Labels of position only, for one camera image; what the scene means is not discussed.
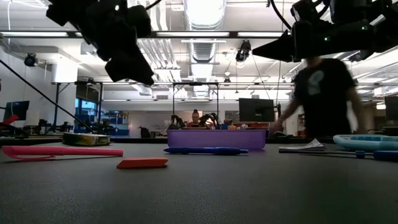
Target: red eraser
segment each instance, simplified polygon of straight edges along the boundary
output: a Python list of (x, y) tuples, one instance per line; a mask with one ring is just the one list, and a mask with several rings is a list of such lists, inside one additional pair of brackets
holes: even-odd
[(128, 158), (123, 159), (116, 168), (118, 169), (134, 169), (134, 168), (155, 168), (165, 167), (168, 158), (149, 157), (149, 158)]

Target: blue pen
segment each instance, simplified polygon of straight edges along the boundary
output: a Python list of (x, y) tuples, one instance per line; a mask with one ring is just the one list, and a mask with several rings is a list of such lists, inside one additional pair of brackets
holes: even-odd
[(164, 149), (168, 153), (179, 154), (215, 154), (215, 155), (239, 155), (248, 153), (248, 150), (233, 147), (168, 147)]

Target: person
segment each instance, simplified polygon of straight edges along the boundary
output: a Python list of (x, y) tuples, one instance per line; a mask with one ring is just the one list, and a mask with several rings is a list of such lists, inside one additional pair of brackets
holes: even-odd
[(302, 105), (308, 138), (351, 134), (347, 101), (351, 102), (358, 121), (358, 134), (366, 134), (362, 102), (346, 65), (334, 58), (308, 58), (307, 67), (294, 78), (295, 90), (283, 115), (275, 122), (275, 131)]
[(199, 127), (199, 112), (198, 110), (193, 110), (192, 121), (188, 123), (188, 128)]

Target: black camera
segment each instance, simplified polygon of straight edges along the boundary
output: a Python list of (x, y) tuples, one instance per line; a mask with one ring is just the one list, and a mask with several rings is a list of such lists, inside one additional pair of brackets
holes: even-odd
[(47, 17), (64, 26), (72, 24), (117, 82), (131, 79), (146, 85), (154, 83), (153, 71), (137, 46), (137, 38), (150, 35), (150, 18), (143, 6), (127, 8), (127, 0), (49, 0)]
[[(270, 0), (274, 10), (274, 0)], [(324, 4), (318, 12), (315, 7)], [(321, 16), (330, 8), (333, 23)], [(303, 58), (359, 50), (352, 60), (364, 60), (374, 52), (398, 45), (398, 5), (391, 0), (300, 0), (291, 13), (296, 22), (291, 32), (252, 51), (254, 55), (285, 62)], [(277, 12), (284, 24), (290, 25)], [(380, 15), (384, 18), (371, 24)]]
[(251, 44), (249, 40), (243, 40), (242, 44), (239, 46), (238, 52), (236, 53), (236, 61), (244, 62), (250, 55)]
[(30, 68), (37, 66), (37, 58), (35, 53), (28, 53), (24, 60), (24, 64)]

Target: metal frame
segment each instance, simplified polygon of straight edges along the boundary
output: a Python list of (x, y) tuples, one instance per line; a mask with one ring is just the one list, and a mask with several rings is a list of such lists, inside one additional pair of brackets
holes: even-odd
[(220, 84), (218, 82), (174, 82), (173, 83), (173, 114), (175, 114), (175, 98), (174, 98), (174, 95), (176, 93), (174, 92), (174, 90), (175, 90), (175, 86), (176, 85), (182, 85), (182, 86), (185, 86), (185, 85), (189, 85), (189, 86), (202, 86), (202, 85), (210, 86), (210, 85), (215, 85), (217, 87), (216, 94), (217, 94), (217, 115), (218, 115), (218, 113), (219, 113), (218, 90), (220, 89)]
[[(104, 92), (104, 83), (103, 82), (74, 82), (74, 83), (70, 83), (70, 82), (53, 82), (53, 85), (57, 85), (57, 92), (55, 94), (55, 103), (58, 104), (59, 101), (59, 94), (66, 89), (66, 87), (68, 87), (68, 85), (100, 85), (99, 88), (99, 100), (98, 100), (98, 126), (101, 124), (101, 109), (102, 109), (102, 101), (103, 99), (103, 92)], [(58, 115), (58, 107), (55, 107), (55, 112), (54, 112), (54, 122), (53, 122), (53, 126), (57, 125), (57, 115)]]

